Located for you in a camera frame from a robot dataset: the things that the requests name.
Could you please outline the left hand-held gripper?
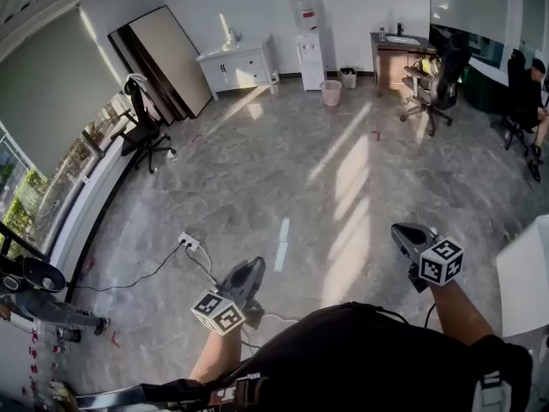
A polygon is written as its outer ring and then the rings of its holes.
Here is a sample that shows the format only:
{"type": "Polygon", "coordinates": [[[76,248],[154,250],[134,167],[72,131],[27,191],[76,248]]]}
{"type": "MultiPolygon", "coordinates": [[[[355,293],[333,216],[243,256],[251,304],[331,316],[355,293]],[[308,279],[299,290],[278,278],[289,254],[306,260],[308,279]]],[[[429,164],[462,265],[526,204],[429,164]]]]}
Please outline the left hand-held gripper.
{"type": "Polygon", "coordinates": [[[226,278],[216,282],[191,307],[207,329],[225,336],[242,324],[257,329],[265,313],[256,300],[266,264],[262,257],[235,265],[226,278]]]}

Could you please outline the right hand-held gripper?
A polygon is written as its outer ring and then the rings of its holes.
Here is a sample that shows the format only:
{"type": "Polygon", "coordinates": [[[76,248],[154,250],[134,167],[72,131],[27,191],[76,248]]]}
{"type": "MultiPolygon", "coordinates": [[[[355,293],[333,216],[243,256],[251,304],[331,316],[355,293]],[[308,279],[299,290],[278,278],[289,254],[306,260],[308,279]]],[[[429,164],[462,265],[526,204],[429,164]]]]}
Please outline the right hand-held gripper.
{"type": "Polygon", "coordinates": [[[407,275],[418,293],[429,284],[442,287],[462,272],[464,250],[455,239],[416,223],[395,223],[390,233],[399,251],[411,261],[407,275]]]}

